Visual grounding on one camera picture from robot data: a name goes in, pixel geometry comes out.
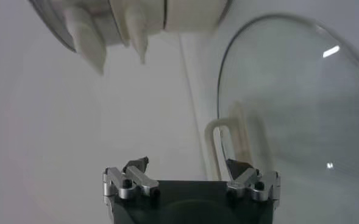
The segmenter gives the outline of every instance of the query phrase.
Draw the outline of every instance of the white background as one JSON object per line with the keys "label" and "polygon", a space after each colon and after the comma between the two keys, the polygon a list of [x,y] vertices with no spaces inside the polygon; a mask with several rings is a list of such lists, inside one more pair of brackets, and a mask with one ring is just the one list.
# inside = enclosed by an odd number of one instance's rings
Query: white background
{"label": "white background", "polygon": [[148,175],[205,180],[178,35],[122,46],[98,76],[28,1],[0,0],[0,224],[109,223],[105,167],[148,156]]}

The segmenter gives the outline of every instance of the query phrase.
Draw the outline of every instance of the white handle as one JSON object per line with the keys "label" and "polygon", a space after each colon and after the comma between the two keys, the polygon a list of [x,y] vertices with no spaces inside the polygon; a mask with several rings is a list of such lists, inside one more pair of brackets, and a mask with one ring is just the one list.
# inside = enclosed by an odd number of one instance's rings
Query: white handle
{"label": "white handle", "polygon": [[213,131],[218,127],[227,127],[232,137],[235,159],[241,162],[252,164],[250,147],[247,137],[247,129],[237,118],[222,118],[211,121],[205,129],[205,140],[209,152],[211,173],[214,180],[221,180],[221,173],[218,165],[216,145]]}

